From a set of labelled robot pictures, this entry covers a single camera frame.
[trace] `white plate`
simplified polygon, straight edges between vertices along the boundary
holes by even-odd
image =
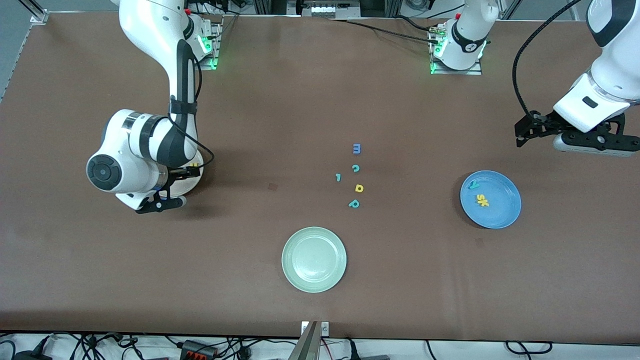
[[[307,293],[334,287],[347,268],[347,252],[340,238],[324,227],[307,227],[293,234],[282,251],[287,280]]]

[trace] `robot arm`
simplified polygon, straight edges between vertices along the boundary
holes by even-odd
[[[466,0],[460,17],[438,26],[445,35],[433,56],[454,70],[471,68],[480,59],[499,13],[497,0]]]
[[[640,138],[623,134],[626,111],[640,102],[640,0],[592,0],[587,24],[602,54],[547,116],[533,112],[516,126],[518,147],[557,135],[560,151],[630,156]],[[611,124],[617,124],[611,133]]]
[[[192,141],[198,136],[194,78],[198,61],[212,48],[207,38],[211,22],[188,15],[183,6],[184,0],[121,0],[119,4],[120,25],[127,38],[167,73],[169,110],[167,115],[115,113],[86,172],[97,188],[115,193],[139,213],[183,206],[186,199],[171,198],[169,187],[174,181],[200,175],[200,167],[188,166],[198,152]],[[159,196],[160,190],[167,192],[166,198]]]

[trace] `white floor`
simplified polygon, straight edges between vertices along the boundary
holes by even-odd
[[[33,350],[33,348],[47,334],[13,334],[0,338],[0,340],[11,340],[15,343],[17,351]],[[151,360],[160,357],[167,357],[170,360],[181,360],[180,349],[171,344],[162,336],[135,336],[139,338],[136,347],[143,354],[144,359]],[[172,336],[173,341],[195,340],[203,344],[219,343],[225,338],[198,338]],[[351,355],[349,341],[344,339],[327,339],[333,360],[338,360]],[[51,356],[54,360],[70,358],[77,341],[68,335],[54,335],[45,346],[44,354]],[[391,360],[432,360],[427,351],[426,342],[421,340],[355,340],[360,357],[388,355]],[[431,348],[437,360],[526,360],[526,356],[514,355],[507,351],[502,342],[488,341],[430,341]],[[543,350],[548,345],[524,343],[530,351]],[[252,346],[251,359],[271,360],[287,359],[294,345],[288,343],[269,343],[261,341]],[[515,350],[519,350],[518,345],[511,344]],[[221,351],[226,346],[218,347]],[[121,359],[123,349],[113,340],[107,340],[98,346],[100,353],[107,359]],[[12,348],[9,344],[0,345],[0,359],[10,360]],[[83,352],[76,352],[76,359],[82,359]],[[545,355],[532,355],[533,360],[638,360],[640,359],[640,347],[621,345],[577,345],[577,344],[554,344],[551,352]],[[139,360],[138,356],[128,350],[124,360]],[[330,360],[326,349],[321,349],[319,360]]]

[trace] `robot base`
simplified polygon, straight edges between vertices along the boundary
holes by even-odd
[[[480,58],[482,58],[482,49],[480,50],[480,56],[471,68],[466,70],[452,69],[442,62],[438,58],[437,54],[444,52],[444,47],[447,45],[447,36],[445,24],[438,24],[433,27],[428,33],[428,39],[437,40],[437,44],[429,44],[429,65],[432,74],[448,74],[448,75],[482,75],[482,68],[480,66]]]

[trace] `brown table surface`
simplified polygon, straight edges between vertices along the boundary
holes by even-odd
[[[419,42],[240,18],[199,100],[214,166],[185,208],[136,215],[84,166],[115,111],[166,111],[164,71],[117,14],[52,14],[0,104],[0,328],[297,336],[316,319],[332,336],[637,342],[640,157],[515,147],[511,63],[538,24],[497,23],[482,76],[437,76]],[[529,107],[550,110],[598,54],[584,23],[549,26],[519,68]],[[461,212],[461,182],[482,169],[520,190],[506,229]],[[349,257],[320,294],[280,263],[310,225]]]

